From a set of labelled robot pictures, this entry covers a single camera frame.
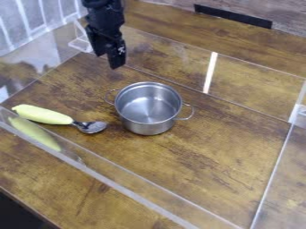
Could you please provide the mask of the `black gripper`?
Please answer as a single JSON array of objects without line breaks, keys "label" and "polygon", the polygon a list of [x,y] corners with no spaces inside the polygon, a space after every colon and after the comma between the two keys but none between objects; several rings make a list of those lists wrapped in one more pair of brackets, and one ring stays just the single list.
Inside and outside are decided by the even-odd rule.
[{"label": "black gripper", "polygon": [[[120,0],[81,0],[86,9],[85,34],[96,56],[108,55],[112,70],[125,64],[125,41],[120,26],[124,24],[124,12]],[[116,39],[105,45],[105,38]]]}]

